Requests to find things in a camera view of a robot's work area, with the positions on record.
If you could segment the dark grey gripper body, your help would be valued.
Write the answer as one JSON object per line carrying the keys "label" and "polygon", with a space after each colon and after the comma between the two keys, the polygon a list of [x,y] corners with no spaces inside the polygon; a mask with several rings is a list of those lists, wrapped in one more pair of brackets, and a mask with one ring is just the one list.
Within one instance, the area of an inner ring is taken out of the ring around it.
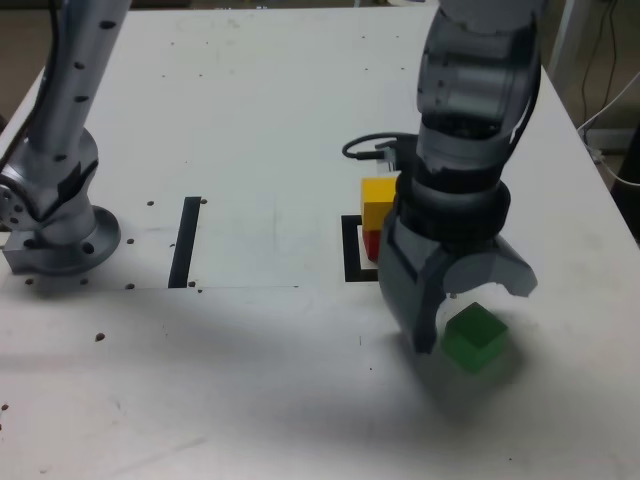
{"label": "dark grey gripper body", "polygon": [[496,253],[500,250],[500,244],[496,238],[488,240],[460,240],[442,242],[437,250],[437,257],[440,259],[453,259],[481,254]]}

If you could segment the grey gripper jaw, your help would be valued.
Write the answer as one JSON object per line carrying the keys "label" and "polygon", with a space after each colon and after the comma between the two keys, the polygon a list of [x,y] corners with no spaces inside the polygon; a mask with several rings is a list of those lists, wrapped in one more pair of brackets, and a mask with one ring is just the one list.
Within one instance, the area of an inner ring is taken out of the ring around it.
{"label": "grey gripper jaw", "polygon": [[528,297],[538,285],[531,266],[501,236],[457,259],[443,277],[443,290],[460,294],[485,284],[502,285],[512,296]]}
{"label": "grey gripper jaw", "polygon": [[452,263],[440,243],[405,226],[399,207],[392,208],[381,234],[378,281],[387,307],[417,354],[430,354],[436,345],[436,317]]}

